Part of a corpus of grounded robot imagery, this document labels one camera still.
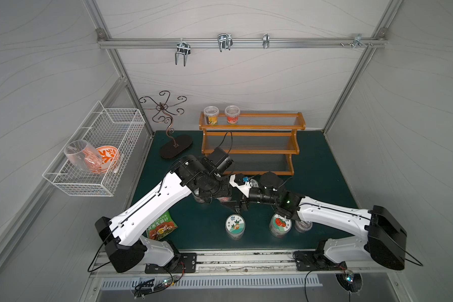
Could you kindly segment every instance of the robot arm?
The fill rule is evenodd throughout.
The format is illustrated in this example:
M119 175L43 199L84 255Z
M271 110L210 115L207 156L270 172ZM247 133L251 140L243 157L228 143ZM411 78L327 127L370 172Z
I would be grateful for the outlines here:
M260 188L253 188L243 174L221 177L231 163L229 155L220 148L208 157L183 157L161 183L131 208L113 218L99 219L96 229L116 271L125 272L144 257L147 263L167 271L175 269L179 252L171 242L142 236L146 228L192 191L211 202L212 198L231 196L232 187L242 192L242 208L248 209L249 202L267 203L275 205L275 212L287 219L317 222L354 235L321 242L320 256L326 261L340 263L372 257L387 268L404 268L404 253L394 244L406 246L406 233L386 209L375 206L368 211L320 202L285 190L283 180L272 172L261 176Z
M148 226L190 193L191 190L186 185L181 186L181 179L175 172L166 173L154 189L131 208L110 220L112 237L117 238L121 245L133 245Z

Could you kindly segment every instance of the clear plastic cup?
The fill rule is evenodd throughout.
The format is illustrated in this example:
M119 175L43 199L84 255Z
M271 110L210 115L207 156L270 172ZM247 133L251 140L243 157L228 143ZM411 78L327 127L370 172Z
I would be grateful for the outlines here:
M295 221L295 230L299 233L305 233L312 229L312 222L311 221Z
M64 154L79 170L98 172L102 165L102 155L89 142L78 140L64 148Z
M204 203L205 202L205 199L203 199L201 196L199 196L199 189L196 188L194 191L193 191L193 198L195 199L196 202L198 203Z
M230 105L225 108L226 121L229 124L236 124L238 122L238 116L240 115L240 108L235 105Z
M203 110L203 115L205 115L208 125L216 125L218 123L218 114L220 114L220 110L215 106L208 106Z

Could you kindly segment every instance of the dark green table surface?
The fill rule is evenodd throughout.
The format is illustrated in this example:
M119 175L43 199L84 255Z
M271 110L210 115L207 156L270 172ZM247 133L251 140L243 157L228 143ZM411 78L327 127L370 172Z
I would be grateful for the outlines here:
M181 134L191 136L193 144L180 156L200 156L203 132L175 131L174 136ZM226 146L229 145L228 139L224 142ZM161 181L174 161L164 160L159 155L159 148L168 141L164 131L156 132L133 204ZM297 141L300 154L292 156L295 175L285 184L287 190L322 202L357 208L323 134L320 131L299 131ZM269 231L273 209L256 203L250 204L249 211L241 214L245 219L245 233L238 241L230 239L224 227L226 218L233 211L216 199L211 204L197 203L190 195L171 207L169 213L178 228L165 238L172 240L178 249L316 248L320 240L350 236L349 233L314 223L313 228L306 233L298 233L292 228L284 238L275 238Z

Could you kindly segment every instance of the ventilation grille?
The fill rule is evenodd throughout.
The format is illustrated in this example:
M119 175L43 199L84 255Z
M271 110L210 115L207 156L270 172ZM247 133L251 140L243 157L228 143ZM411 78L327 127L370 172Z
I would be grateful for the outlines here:
M141 282L154 279L144 278L104 278L102 290L131 290ZM163 280L156 278L155 284ZM303 287L303 275L250 275L250 276L184 276L171 289L202 288L281 288ZM319 287L322 284L316 274L308 275L306 287Z

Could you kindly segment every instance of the orange and white bowl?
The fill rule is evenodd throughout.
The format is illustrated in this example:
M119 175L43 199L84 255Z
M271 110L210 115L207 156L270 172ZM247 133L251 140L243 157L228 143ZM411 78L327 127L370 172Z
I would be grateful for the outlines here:
M121 154L114 146L102 146L97 148L99 154L102 156L102 165L100 166L98 171L94 171L93 173L100 174L107 172L107 169L114 169L116 168L117 164L119 163L119 159Z

